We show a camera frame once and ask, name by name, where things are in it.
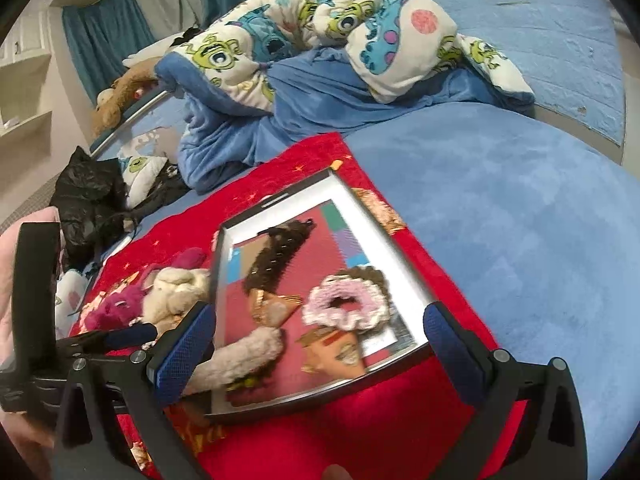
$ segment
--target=white plush toy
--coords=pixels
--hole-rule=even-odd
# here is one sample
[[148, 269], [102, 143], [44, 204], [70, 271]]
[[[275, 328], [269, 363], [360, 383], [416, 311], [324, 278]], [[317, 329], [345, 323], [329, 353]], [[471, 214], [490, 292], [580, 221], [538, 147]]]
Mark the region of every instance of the white plush toy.
[[187, 396], [231, 384], [277, 359], [283, 350], [280, 329], [259, 326], [247, 337], [216, 348], [209, 361], [196, 366], [182, 394]]
[[206, 300], [208, 291], [207, 269], [165, 267], [158, 271], [142, 301], [142, 322], [154, 324], [160, 337], [175, 328], [194, 304]]

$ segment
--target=framed picture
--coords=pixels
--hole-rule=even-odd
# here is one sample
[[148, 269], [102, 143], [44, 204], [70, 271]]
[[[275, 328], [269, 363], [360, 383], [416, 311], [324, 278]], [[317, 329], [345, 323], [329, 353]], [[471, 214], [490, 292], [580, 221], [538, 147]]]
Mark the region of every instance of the framed picture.
[[327, 275], [354, 266], [373, 266], [387, 280], [391, 319], [380, 329], [358, 334], [366, 374], [354, 380], [334, 380], [305, 367], [304, 349], [296, 341], [311, 327], [303, 323], [301, 309], [297, 309], [282, 326], [285, 351], [259, 384], [201, 394], [212, 418], [241, 420], [304, 408], [384, 380], [430, 354], [422, 314], [436, 298], [372, 212], [332, 170], [263, 198], [221, 226], [210, 292], [218, 320], [217, 348], [256, 328], [242, 280], [269, 239], [264, 231], [293, 219], [312, 219], [316, 226], [282, 273], [276, 293], [299, 295], [305, 302]]

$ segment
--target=stuffed animal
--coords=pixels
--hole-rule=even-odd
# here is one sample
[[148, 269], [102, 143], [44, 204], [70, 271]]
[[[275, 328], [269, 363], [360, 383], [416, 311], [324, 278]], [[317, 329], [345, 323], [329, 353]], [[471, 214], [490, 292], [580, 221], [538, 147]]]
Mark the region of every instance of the stuffed animal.
[[142, 322], [152, 323], [160, 337], [178, 323], [198, 301], [209, 293], [207, 269], [165, 267], [153, 280], [151, 290], [142, 301]]
[[121, 78], [113, 82], [113, 93], [107, 92], [108, 88], [100, 92], [98, 97], [102, 96], [102, 98], [98, 99], [98, 105], [93, 113], [96, 138], [103, 130], [115, 128], [120, 124], [122, 112], [133, 104], [135, 93], [140, 87], [158, 80], [154, 68], [160, 59], [162, 58], [151, 57], [136, 63]]
[[259, 326], [235, 343], [216, 348], [211, 359], [196, 366], [182, 394], [197, 394], [231, 384], [261, 370], [277, 359], [283, 350], [282, 331]]
[[[192, 247], [176, 254], [169, 261], [169, 265], [180, 269], [197, 269], [203, 264], [205, 257], [201, 248]], [[153, 287], [160, 270], [162, 270], [162, 264], [149, 264], [135, 283], [133, 282], [138, 275], [137, 272], [113, 293], [110, 292], [106, 297], [103, 293], [104, 298], [98, 301], [97, 307], [84, 318], [86, 330], [125, 328], [133, 320], [142, 316], [143, 299]]]

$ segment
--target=finger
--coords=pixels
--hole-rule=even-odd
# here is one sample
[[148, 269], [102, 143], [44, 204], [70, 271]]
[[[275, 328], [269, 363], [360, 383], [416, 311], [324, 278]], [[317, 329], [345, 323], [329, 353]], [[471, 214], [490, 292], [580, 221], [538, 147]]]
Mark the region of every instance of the finger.
[[22, 413], [6, 413], [2, 425], [12, 440], [35, 442], [41, 446], [53, 448], [53, 432], [40, 422], [31, 420]]
[[39, 480], [50, 479], [49, 460], [42, 446], [35, 442], [19, 440], [17, 441], [16, 449], [27, 466], [29, 466], [29, 469], [36, 474]]
[[353, 480], [353, 478], [345, 468], [333, 464], [324, 470], [321, 480]]

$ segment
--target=shelf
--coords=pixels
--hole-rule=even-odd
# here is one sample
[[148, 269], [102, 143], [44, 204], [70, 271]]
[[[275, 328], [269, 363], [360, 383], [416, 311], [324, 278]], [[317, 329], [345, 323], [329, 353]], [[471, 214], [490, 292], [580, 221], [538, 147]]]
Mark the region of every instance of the shelf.
[[51, 54], [49, 52], [40, 52], [30, 56], [24, 56], [14, 62], [0, 65], [0, 74], [4, 74], [5, 72], [33, 73], [41, 70], [46, 71], [50, 59]]
[[26, 137], [32, 134], [50, 121], [50, 117], [51, 111], [44, 112], [31, 116], [12, 128], [8, 128], [6, 130], [4, 128], [0, 128], [0, 142], [5, 142], [8, 139], [15, 140], [19, 137]]

